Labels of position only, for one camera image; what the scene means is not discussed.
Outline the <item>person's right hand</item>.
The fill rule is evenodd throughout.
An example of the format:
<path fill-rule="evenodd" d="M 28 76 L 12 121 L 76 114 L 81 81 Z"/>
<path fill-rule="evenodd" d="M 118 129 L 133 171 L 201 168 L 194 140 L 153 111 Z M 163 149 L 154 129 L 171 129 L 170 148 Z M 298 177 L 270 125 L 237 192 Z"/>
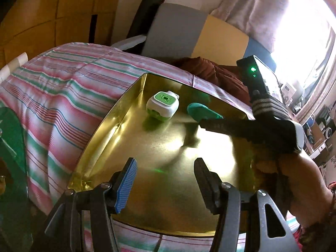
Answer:
<path fill-rule="evenodd" d="M 280 155 L 278 164 L 265 148 L 255 148 L 254 154 L 252 169 L 256 188 L 270 191 L 271 179 L 281 171 L 288 177 L 289 189 L 293 194 L 289 211 L 301 226 L 307 228 L 321 222 L 331 211 L 333 193 L 325 185 L 318 166 L 306 152 Z"/>

